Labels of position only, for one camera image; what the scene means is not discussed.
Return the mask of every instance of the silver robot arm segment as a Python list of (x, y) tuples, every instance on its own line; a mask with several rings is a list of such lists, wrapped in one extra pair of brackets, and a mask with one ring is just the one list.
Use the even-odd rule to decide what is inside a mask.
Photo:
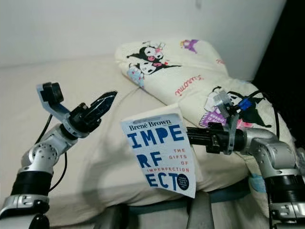
[(226, 126), (209, 123), (207, 129), (188, 127), (190, 143), (206, 146), (208, 153), (229, 155), (234, 150), (252, 155), (265, 182), (270, 228), (305, 228), (305, 184), (291, 147), (266, 129), (236, 129), (237, 111), (251, 107), (247, 98), (233, 106), (223, 91), (214, 100), (227, 118)]
[(90, 107), (81, 103), (70, 112), (60, 104), (63, 96), (58, 83), (38, 85), (37, 92), (43, 107), (61, 124), (44, 134), (22, 157), (11, 195), (5, 199), (0, 211), (0, 228), (49, 228), (44, 213), (49, 210), (48, 193), (54, 165), (78, 138), (85, 138), (100, 125), (101, 117), (117, 95), (116, 91), (107, 92)]

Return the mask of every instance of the book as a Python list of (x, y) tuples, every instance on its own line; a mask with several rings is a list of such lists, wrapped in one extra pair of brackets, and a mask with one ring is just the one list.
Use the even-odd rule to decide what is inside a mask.
[(128, 117), (121, 126), (151, 187), (195, 197), (193, 150), (178, 104)]

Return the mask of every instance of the mattress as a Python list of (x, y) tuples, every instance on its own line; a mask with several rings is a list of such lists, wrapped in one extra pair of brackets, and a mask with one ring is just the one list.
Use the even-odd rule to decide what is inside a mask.
[[(123, 77), (112, 55), (106, 55), (0, 69), (1, 205), (10, 194), (22, 155), (35, 143), (49, 115), (35, 89), (45, 82), (60, 83), (63, 104), (70, 110), (81, 102), (89, 105), (104, 92), (118, 91), (101, 125), (68, 151), (66, 175), (49, 195), (52, 226), (85, 221), (119, 203), (140, 206), (181, 197), (149, 187), (120, 126), (128, 116), (165, 105)], [(50, 127), (57, 122), (53, 119)], [(204, 146), (194, 150), (200, 170), (197, 190), (227, 187), (248, 175), (236, 154), (207, 154)], [(54, 167), (53, 184), (63, 166), (62, 157)]]

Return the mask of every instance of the cartoon print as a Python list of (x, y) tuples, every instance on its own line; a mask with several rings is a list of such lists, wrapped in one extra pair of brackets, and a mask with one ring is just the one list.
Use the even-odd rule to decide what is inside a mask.
[(132, 79), (132, 81), (134, 81), (141, 88), (144, 88), (144, 75), (140, 69), (134, 65), (129, 65), (127, 74)]
[(144, 79), (147, 75), (163, 68), (181, 67), (181, 65), (168, 65), (168, 62), (160, 62), (163, 58), (161, 51), (165, 46), (164, 43), (143, 42), (143, 44), (147, 44), (147, 46), (140, 48), (139, 53), (127, 56), (127, 58), (133, 56), (141, 60), (136, 65), (129, 64), (127, 71), (129, 77), (140, 87), (144, 88)]
[(223, 61), (223, 60), (221, 60), (221, 59), (216, 59), (216, 62), (217, 62), (217, 63), (224, 64), (224, 61)]
[(129, 64), (127, 74), (140, 87), (144, 88), (143, 81), (146, 75), (155, 73), (162, 68), (180, 67), (180, 65), (166, 65), (163, 63), (142, 62), (136, 65)]
[[(243, 96), (237, 92), (228, 92), (231, 102), (233, 105), (237, 105), (240, 101), (242, 101), (246, 96)], [(255, 123), (263, 127), (270, 128), (271, 125), (265, 125), (262, 118), (260, 117), (258, 110), (256, 109), (256, 105), (259, 104), (264, 98), (255, 98), (252, 97), (249, 99), (252, 106), (250, 106), (245, 111), (240, 111), (239, 117), (246, 123)]]
[(191, 52), (194, 52), (197, 54), (197, 51), (195, 50), (194, 48), (194, 45), (198, 42), (198, 40), (194, 40), (194, 39), (191, 39), (191, 40), (184, 40), (182, 42), (180, 42), (180, 46), (181, 48), (184, 47), (185, 49), (188, 49), (190, 50)]
[(156, 46), (156, 43), (143, 42), (143, 44), (146, 43), (149, 43), (149, 45), (140, 48), (139, 53), (133, 53), (127, 56), (127, 58), (133, 56), (145, 61), (160, 62), (160, 60), (163, 58), (163, 53), (161, 51), (164, 48), (165, 44), (159, 43), (159, 45)]
[[(201, 118), (199, 125), (203, 127), (207, 127), (209, 122), (217, 122), (221, 124), (226, 123), (226, 119), (221, 115), (219, 109), (217, 106), (214, 105), (214, 96), (218, 94), (217, 91), (219, 91), (221, 87), (216, 87), (213, 89), (213, 91), (208, 95), (208, 98), (206, 100), (206, 103), (204, 105), (204, 109), (207, 111), (203, 117)], [(240, 93), (229, 91), (227, 93), (230, 97), (230, 100), (233, 105), (239, 104), (246, 96), (241, 95)], [(271, 125), (265, 125), (262, 118), (260, 117), (256, 105), (260, 103), (264, 98), (255, 98), (252, 97), (249, 99), (249, 101), (252, 103), (252, 106), (249, 107), (245, 111), (240, 111), (239, 117), (240, 120), (238, 120), (237, 128), (244, 127), (252, 127), (252, 124), (258, 124), (260, 126), (264, 127), (271, 127)]]

